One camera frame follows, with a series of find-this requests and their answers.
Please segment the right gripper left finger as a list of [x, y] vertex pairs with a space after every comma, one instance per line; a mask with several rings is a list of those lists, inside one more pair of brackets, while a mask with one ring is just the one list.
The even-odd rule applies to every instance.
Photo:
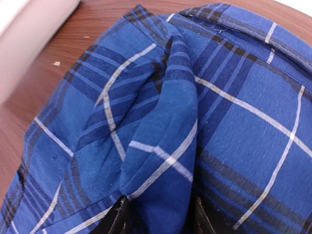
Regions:
[[92, 234], [128, 234], [129, 200], [121, 196], [92, 230]]

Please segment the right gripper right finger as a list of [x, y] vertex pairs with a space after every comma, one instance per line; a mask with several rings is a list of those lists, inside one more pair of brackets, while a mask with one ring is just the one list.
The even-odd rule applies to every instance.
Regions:
[[212, 221], [208, 217], [207, 209], [202, 199], [195, 197], [195, 216], [194, 216], [194, 232], [195, 234], [217, 234], [213, 227]]

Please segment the blue plaid long sleeve shirt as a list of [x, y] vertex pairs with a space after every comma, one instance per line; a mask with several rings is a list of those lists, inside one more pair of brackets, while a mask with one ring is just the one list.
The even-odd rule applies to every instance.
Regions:
[[138, 5], [62, 79], [24, 135], [3, 234], [92, 234], [121, 196], [129, 234], [312, 231], [312, 49], [214, 3]]

